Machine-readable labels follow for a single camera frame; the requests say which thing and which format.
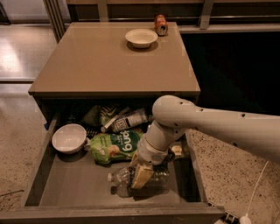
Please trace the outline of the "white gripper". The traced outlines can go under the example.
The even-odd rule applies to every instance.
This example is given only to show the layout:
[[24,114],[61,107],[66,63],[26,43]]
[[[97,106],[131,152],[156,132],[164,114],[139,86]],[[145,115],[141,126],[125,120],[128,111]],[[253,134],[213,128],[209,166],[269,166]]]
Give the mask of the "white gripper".
[[145,138],[141,138],[137,145],[137,151],[129,163],[135,169],[131,187],[133,189],[143,188],[154,173],[153,165],[167,164],[174,158],[175,154],[172,150],[156,150],[149,145]]

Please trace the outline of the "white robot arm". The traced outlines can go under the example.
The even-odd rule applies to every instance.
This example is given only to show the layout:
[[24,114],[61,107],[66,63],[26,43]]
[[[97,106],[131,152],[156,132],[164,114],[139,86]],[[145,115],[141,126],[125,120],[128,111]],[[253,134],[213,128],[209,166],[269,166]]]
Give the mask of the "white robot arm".
[[170,144],[189,129],[269,161],[280,162],[279,116],[200,108],[173,95],[156,99],[152,114],[154,120],[138,142],[131,162],[136,167],[134,189],[144,187],[153,174],[153,167],[163,163]]

